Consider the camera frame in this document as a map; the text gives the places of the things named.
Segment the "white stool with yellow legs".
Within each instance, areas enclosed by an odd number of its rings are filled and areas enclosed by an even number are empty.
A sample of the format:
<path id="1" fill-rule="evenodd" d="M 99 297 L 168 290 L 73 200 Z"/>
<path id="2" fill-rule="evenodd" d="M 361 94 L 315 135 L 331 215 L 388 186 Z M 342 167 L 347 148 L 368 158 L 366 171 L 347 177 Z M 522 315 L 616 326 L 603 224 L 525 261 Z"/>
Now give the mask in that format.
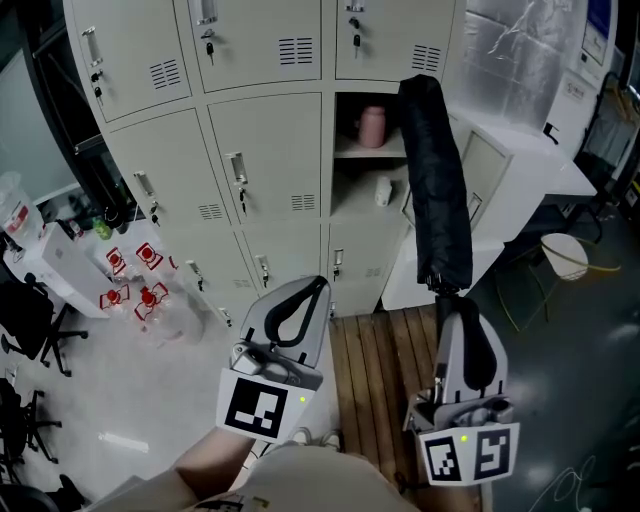
<path id="1" fill-rule="evenodd" d="M 619 273 L 622 264 L 613 260 L 610 264 L 599 264 L 591 260 L 592 256 L 601 256 L 603 252 L 598 242 L 565 233 L 550 233 L 540 237 L 531 248 L 509 257 L 495 270 L 492 278 L 495 292 L 506 319 L 516 333 L 525 331 L 533 320 L 542 314 L 544 320 L 551 320 L 551 298 L 562 284 L 572 284 L 587 278 L 602 278 Z M 524 271 L 518 285 L 534 287 L 537 302 L 531 314 L 522 322 L 516 319 L 501 287 L 501 271 Z"/>

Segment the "person's beige clothing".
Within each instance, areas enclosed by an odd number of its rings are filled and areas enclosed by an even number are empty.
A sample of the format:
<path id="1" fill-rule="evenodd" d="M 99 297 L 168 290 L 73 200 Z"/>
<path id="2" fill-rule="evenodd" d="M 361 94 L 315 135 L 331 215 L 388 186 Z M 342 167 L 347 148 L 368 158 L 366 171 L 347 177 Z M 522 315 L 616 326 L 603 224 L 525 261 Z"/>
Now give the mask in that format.
<path id="1" fill-rule="evenodd" d="M 256 461 L 244 484 L 197 500 L 173 470 L 104 498 L 88 512 L 419 512 L 362 458 L 284 445 Z"/>

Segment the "person's right forearm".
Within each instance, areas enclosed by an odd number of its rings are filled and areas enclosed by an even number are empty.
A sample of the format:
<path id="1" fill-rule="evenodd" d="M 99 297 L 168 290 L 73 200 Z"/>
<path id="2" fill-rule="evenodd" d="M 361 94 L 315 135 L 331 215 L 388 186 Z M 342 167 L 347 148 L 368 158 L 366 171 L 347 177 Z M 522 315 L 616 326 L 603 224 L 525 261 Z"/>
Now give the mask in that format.
<path id="1" fill-rule="evenodd" d="M 429 487 L 423 492 L 427 512 L 483 512 L 478 486 Z"/>

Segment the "black umbrella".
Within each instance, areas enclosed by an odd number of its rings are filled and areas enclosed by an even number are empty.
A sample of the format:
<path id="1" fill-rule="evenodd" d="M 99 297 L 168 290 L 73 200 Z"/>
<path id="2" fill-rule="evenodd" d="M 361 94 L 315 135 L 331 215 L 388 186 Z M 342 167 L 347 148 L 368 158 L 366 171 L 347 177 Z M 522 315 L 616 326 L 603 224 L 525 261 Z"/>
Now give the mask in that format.
<path id="1" fill-rule="evenodd" d="M 440 82 L 418 74 L 400 82 L 398 122 L 404 143 L 416 237 L 416 280 L 436 308 L 456 309 L 472 283 L 467 188 Z"/>

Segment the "white kiosk machine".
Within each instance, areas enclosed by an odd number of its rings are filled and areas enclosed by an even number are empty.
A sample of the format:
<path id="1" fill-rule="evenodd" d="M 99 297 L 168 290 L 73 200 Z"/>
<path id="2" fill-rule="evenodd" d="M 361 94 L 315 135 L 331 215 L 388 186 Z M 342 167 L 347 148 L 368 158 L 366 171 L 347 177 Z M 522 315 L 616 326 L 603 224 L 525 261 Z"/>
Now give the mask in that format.
<path id="1" fill-rule="evenodd" d="M 546 136 L 569 157 L 579 152 L 611 70 L 618 11 L 618 0 L 578 0 L 575 36 L 544 127 Z"/>

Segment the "clear plastic cup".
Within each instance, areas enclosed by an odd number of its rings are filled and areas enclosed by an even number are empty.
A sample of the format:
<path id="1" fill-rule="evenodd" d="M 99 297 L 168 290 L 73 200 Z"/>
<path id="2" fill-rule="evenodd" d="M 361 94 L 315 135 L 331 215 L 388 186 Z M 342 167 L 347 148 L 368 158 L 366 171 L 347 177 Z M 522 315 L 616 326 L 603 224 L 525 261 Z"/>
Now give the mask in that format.
<path id="1" fill-rule="evenodd" d="M 45 231 L 42 215 L 21 187 L 17 172 L 0 175 L 0 228 L 20 245 L 39 240 Z"/>

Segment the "grey metal locker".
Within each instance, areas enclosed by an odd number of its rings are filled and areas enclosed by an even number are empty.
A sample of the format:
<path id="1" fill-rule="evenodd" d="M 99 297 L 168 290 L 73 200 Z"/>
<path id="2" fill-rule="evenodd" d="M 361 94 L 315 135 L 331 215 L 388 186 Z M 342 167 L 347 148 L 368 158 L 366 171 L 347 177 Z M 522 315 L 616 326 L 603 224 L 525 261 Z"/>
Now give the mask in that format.
<path id="1" fill-rule="evenodd" d="M 204 307 L 234 327 L 255 299 L 320 274 L 334 316 L 376 309 L 409 228 L 398 86 L 417 74 L 453 85 L 466 0 L 63 6 L 107 147 L 150 221 L 159 204 L 155 229 Z M 376 149 L 358 143 L 367 106 L 386 110 Z M 387 207 L 375 203 L 381 175 L 393 185 Z"/>

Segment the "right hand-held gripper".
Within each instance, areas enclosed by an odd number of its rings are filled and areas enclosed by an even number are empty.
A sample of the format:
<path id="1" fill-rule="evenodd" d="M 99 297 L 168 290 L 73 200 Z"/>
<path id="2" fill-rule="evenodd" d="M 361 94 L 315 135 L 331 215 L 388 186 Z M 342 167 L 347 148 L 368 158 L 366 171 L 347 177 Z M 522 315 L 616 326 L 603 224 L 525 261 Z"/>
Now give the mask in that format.
<path id="1" fill-rule="evenodd" d="M 473 300 L 457 298 L 454 304 L 442 327 L 435 377 L 435 401 L 449 404 L 435 404 L 430 389 L 415 394 L 403 424 L 415 436 L 431 486 L 473 486 L 506 478 L 513 473 L 519 442 L 513 404 L 502 394 L 505 354 L 500 340 Z M 473 400 L 455 403 L 457 399 Z"/>

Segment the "silver foil panel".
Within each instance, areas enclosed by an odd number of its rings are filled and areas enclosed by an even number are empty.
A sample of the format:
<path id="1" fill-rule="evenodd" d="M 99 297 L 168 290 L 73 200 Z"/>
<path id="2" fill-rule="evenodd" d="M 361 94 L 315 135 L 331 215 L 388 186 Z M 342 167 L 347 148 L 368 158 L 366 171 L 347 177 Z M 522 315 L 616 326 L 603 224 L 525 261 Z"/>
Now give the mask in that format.
<path id="1" fill-rule="evenodd" d="M 457 98 L 540 131 L 585 21 L 587 0 L 467 0 Z"/>

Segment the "person's left forearm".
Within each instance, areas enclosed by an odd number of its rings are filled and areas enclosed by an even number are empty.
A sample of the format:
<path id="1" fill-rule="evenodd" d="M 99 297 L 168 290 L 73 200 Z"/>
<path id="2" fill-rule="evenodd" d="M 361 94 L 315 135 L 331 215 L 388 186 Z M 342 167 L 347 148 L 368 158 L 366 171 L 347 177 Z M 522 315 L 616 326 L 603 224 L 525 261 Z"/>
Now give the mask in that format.
<path id="1" fill-rule="evenodd" d="M 218 427 L 189 448 L 173 470 L 199 500 L 229 491 L 256 440 Z"/>

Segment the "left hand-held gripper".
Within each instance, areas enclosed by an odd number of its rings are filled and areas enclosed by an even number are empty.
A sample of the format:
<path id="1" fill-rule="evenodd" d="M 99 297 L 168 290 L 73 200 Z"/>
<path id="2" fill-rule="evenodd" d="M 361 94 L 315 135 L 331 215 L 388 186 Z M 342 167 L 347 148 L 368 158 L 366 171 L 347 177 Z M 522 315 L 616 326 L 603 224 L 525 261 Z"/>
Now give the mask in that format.
<path id="1" fill-rule="evenodd" d="M 217 427 L 268 443 L 288 439 L 323 383 L 311 367 L 319 360 L 331 300 L 324 277 L 304 277 L 249 308 L 240 338 L 252 343 L 234 345 L 221 372 Z"/>

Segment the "black office chair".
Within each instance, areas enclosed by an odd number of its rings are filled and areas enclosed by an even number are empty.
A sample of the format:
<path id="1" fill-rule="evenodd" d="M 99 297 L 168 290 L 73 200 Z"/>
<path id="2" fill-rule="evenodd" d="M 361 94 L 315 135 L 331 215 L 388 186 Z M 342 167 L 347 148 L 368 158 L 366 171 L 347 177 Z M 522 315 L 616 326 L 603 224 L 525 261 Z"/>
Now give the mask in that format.
<path id="1" fill-rule="evenodd" d="M 38 399 L 45 392 L 36 389 L 29 403 L 22 405 L 21 396 L 6 378 L 0 378 L 0 474 L 8 475 L 8 482 L 20 484 L 15 466 L 24 464 L 23 452 L 30 448 L 40 450 L 45 458 L 58 465 L 59 460 L 50 455 L 39 430 L 44 427 L 61 428 L 60 421 L 38 420 Z"/>
<path id="2" fill-rule="evenodd" d="M 63 331 L 62 322 L 72 308 L 65 304 L 54 316 L 54 304 L 43 285 L 33 274 L 25 275 L 25 282 L 0 283 L 0 349 L 5 354 L 15 352 L 29 360 L 39 359 L 45 366 L 47 356 L 53 352 L 59 371 L 70 378 L 72 372 L 65 369 L 59 342 L 64 339 L 88 338 L 86 330 Z"/>

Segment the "wooden slat pallet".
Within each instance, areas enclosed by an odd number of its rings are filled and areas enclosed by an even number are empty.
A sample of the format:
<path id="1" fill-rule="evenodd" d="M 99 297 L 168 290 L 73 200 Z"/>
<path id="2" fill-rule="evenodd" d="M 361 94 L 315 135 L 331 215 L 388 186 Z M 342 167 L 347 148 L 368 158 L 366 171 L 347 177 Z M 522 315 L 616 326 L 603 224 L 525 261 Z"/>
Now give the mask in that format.
<path id="1" fill-rule="evenodd" d="M 329 336 L 343 449 L 427 512 L 423 492 L 430 486 L 414 437 L 402 425 L 411 396 L 434 382 L 435 306 L 333 319 Z M 478 487 L 482 511 L 493 512 L 491 486 Z"/>

